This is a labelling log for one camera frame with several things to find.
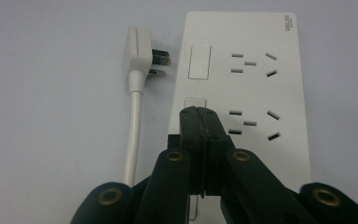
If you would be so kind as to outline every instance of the power outlet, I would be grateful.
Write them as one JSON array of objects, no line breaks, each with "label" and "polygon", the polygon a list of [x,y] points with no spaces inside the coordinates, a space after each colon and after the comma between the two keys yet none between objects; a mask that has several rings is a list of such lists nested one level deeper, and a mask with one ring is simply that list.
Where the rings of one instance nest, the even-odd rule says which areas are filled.
[{"label": "power outlet", "polygon": [[[295,14],[189,12],[169,133],[179,133],[179,111],[191,105],[214,110],[235,146],[287,188],[310,182]],[[196,223],[224,223],[220,214],[217,198],[200,200]]]}]

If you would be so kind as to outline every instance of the power plug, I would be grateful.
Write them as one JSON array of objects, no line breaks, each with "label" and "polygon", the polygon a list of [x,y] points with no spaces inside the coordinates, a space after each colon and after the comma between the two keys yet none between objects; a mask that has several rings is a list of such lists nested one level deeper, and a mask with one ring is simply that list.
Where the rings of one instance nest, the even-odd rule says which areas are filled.
[{"label": "power plug", "polygon": [[[192,105],[215,111],[235,146],[287,188],[310,182],[295,14],[188,13],[169,133],[179,133],[179,111]],[[225,222],[218,198],[199,200],[198,213],[195,223]]]},{"label": "power plug", "polygon": [[141,99],[145,81],[149,73],[164,74],[162,71],[151,69],[152,64],[169,65],[171,62],[170,54],[167,51],[152,49],[151,42],[149,30],[130,27],[124,46],[123,71],[131,95],[131,124],[123,182],[130,187],[135,183],[141,130]]}]

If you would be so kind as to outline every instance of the white plug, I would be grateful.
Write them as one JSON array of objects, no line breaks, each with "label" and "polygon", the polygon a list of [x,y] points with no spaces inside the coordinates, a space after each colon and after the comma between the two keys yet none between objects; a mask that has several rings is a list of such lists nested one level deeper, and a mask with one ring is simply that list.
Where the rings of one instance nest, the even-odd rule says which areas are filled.
[{"label": "white plug", "polygon": [[131,126],[123,182],[130,187],[135,182],[141,129],[141,98],[146,77],[149,73],[164,74],[150,69],[152,64],[169,65],[170,62],[168,52],[152,49],[150,31],[137,27],[129,28],[124,46],[123,69],[131,95]]},{"label": "white plug", "polygon": [[170,65],[167,51],[152,49],[150,31],[144,28],[130,27],[124,46],[124,76],[129,82],[129,92],[144,92],[145,80],[149,73],[164,74],[150,69],[152,64]]}]

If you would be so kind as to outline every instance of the white power strip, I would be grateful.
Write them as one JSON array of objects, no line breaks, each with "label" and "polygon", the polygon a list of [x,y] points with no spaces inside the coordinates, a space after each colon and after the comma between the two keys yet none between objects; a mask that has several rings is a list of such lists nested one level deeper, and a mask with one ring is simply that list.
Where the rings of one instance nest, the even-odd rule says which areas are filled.
[{"label": "white power strip", "polygon": [[[179,133],[179,111],[191,105],[214,110],[235,146],[287,188],[310,182],[295,14],[188,13],[169,133]],[[195,223],[225,222],[216,197],[200,200],[198,213]]]}]

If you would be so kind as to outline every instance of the white surface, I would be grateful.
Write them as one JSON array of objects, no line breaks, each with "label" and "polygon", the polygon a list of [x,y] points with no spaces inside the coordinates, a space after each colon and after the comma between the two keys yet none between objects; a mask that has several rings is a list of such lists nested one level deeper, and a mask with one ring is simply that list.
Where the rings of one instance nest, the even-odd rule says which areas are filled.
[{"label": "white surface", "polygon": [[358,1],[0,0],[0,223],[69,223],[93,188],[122,180],[130,25],[172,55],[145,86],[137,180],[151,173],[190,10],[297,14],[312,177],[358,202]]},{"label": "white surface", "polygon": [[[236,147],[253,151],[287,188],[299,191],[310,182],[299,56],[293,13],[188,13],[169,133],[179,133],[178,115],[189,98],[206,99]],[[210,213],[195,223],[221,221],[211,222],[222,219],[219,198],[211,202],[200,204]],[[195,210],[190,207],[191,217]]]}]

